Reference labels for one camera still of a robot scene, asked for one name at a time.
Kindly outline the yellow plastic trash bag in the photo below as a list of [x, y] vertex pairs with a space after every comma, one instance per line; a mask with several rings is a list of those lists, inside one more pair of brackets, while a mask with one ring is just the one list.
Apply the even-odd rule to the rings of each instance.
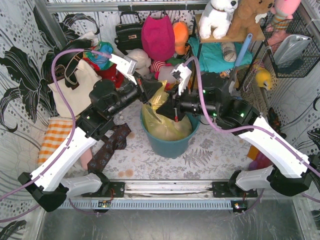
[[161, 82], [161, 87], [155, 92], [148, 104], [144, 104], [142, 122], [151, 136], [163, 141], [178, 141], [188, 137], [192, 132], [192, 124], [185, 115], [175, 121], [175, 110], [172, 104], [166, 104], [169, 94], [165, 92], [167, 81]]

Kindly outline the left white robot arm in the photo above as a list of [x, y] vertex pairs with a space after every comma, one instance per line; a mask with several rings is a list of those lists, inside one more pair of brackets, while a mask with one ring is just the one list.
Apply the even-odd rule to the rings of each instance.
[[[66, 199], [79, 195], [97, 195], [110, 192], [109, 179], [102, 173], [115, 150], [126, 147], [131, 132], [127, 124], [115, 125], [114, 115], [136, 100], [147, 103], [163, 86], [161, 82], [129, 81], [124, 88], [116, 89], [110, 80], [99, 80], [89, 93], [91, 104], [73, 126], [70, 134], [55, 152], [36, 170], [23, 172], [18, 181], [46, 211], [58, 209]], [[73, 164], [99, 140], [104, 141], [102, 152], [88, 165], [88, 174], [82, 177], [64, 176]]]

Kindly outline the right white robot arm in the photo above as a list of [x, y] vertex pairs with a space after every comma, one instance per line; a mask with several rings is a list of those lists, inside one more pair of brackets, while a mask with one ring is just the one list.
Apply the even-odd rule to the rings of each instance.
[[175, 85], [165, 103], [156, 113], [175, 122], [186, 113], [203, 115], [222, 133], [232, 133], [249, 142], [272, 164], [251, 171], [237, 170], [227, 185], [237, 196], [255, 189], [273, 189], [292, 197], [307, 191], [312, 182], [320, 180], [316, 169], [320, 157], [307, 156], [286, 142], [248, 102], [231, 96], [229, 82], [216, 73], [205, 73], [198, 79], [198, 94], [180, 91]]

